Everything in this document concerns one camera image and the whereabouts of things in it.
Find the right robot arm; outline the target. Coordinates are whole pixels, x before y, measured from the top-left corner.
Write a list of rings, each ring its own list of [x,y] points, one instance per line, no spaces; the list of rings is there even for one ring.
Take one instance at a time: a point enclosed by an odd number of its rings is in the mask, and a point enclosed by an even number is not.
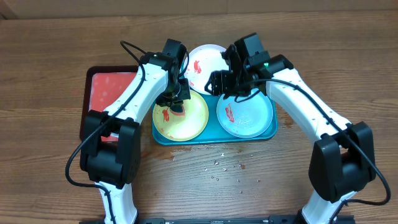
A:
[[[300,223],[336,223],[350,198],[376,177],[373,134],[334,112],[302,80],[283,55],[271,57],[256,33],[221,53],[227,70],[215,70],[205,85],[212,95],[248,96],[257,88],[279,104],[313,145],[308,175],[314,192]]]

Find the light blue plate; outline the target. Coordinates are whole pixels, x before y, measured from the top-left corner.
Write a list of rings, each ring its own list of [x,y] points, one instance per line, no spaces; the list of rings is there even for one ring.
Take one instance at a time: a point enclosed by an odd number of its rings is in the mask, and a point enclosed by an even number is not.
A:
[[[238,138],[254,138],[264,133],[274,116],[274,108],[268,96],[259,89],[251,90],[249,96],[222,95],[216,106],[216,115],[221,127]]]

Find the dark green sponge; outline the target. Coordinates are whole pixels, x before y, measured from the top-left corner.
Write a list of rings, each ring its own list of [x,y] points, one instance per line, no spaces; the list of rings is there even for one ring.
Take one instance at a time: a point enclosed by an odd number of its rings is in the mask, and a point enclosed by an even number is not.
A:
[[[184,114],[184,112],[185,112],[183,105],[172,105],[170,107],[170,111],[173,114]]]

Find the white plate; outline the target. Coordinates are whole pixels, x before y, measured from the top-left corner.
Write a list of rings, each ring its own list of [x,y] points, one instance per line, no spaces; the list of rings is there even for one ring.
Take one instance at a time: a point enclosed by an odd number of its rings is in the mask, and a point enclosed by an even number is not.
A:
[[[188,84],[193,90],[203,95],[209,95],[205,91],[205,85],[211,73],[229,69],[221,56],[221,53],[225,51],[226,49],[222,46],[205,44],[198,46],[189,53],[188,68],[184,77],[188,79]]]

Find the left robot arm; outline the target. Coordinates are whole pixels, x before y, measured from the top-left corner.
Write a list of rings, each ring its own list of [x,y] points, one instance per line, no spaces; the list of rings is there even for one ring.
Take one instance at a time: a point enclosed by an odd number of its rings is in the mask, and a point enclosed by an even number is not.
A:
[[[183,112],[190,99],[182,62],[186,47],[168,39],[161,52],[144,52],[137,59],[136,76],[120,97],[104,111],[89,110],[83,120],[80,168],[88,174],[88,188],[100,191],[105,218],[102,223],[135,223],[132,181],[141,161],[141,123],[152,106]]]

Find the green rimmed plate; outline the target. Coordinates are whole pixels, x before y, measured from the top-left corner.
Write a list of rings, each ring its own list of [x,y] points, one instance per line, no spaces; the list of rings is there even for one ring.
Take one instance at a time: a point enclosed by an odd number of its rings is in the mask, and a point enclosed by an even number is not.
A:
[[[183,101],[182,112],[174,112],[157,104],[152,110],[152,121],[156,130],[171,141],[188,141],[199,136],[206,128],[208,119],[207,103],[193,90],[190,90],[190,99]]]

